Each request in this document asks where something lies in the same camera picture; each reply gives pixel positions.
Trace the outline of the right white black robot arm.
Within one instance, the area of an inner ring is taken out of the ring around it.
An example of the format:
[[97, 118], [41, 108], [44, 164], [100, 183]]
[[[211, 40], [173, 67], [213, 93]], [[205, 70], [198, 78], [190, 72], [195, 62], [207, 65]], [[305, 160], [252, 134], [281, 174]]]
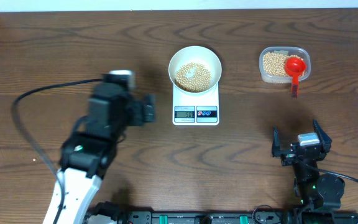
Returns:
[[301, 199], [284, 214], [283, 223], [334, 223], [335, 210], [341, 207], [345, 183], [342, 178], [318, 170], [317, 162], [330, 152], [332, 139], [313, 120], [312, 133], [298, 135], [289, 149], [281, 149], [278, 129], [273, 128], [272, 157], [294, 171], [294, 192]]

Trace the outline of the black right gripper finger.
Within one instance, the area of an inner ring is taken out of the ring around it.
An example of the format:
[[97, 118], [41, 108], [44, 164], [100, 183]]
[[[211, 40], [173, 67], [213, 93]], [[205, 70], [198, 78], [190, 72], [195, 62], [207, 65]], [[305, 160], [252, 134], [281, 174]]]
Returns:
[[313, 120], [313, 128], [315, 133], [318, 136], [318, 139], [320, 141], [320, 145], [323, 148], [323, 151], [330, 151], [331, 150], [331, 144], [332, 139], [323, 131], [317, 120]]
[[273, 142], [272, 142], [272, 157], [280, 157], [281, 152], [281, 144], [279, 139], [278, 129], [273, 127]]

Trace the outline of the red plastic measuring scoop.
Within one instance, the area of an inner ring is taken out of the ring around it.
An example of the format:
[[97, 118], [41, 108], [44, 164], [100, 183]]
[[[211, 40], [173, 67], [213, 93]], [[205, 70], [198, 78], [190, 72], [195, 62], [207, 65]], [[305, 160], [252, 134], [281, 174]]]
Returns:
[[292, 77], [291, 80], [291, 97], [298, 97], [299, 78], [306, 70], [306, 63], [297, 57], [289, 57], [284, 65], [284, 70], [287, 75]]

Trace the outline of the white digital kitchen scale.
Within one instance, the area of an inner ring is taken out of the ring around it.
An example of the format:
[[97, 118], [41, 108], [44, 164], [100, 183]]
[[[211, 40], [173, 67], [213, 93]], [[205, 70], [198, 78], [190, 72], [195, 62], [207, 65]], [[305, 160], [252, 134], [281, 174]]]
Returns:
[[200, 92], [173, 87], [172, 123], [177, 126], [217, 126], [219, 124], [219, 85]]

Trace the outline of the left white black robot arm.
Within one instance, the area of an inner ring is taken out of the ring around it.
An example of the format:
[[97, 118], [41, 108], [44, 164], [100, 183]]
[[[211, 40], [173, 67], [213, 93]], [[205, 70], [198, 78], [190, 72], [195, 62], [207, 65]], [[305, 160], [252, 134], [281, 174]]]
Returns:
[[44, 223], [83, 223], [127, 127], [154, 121], [153, 95], [137, 100], [123, 84], [96, 85], [88, 100], [84, 129], [74, 131], [62, 145], [58, 179]]

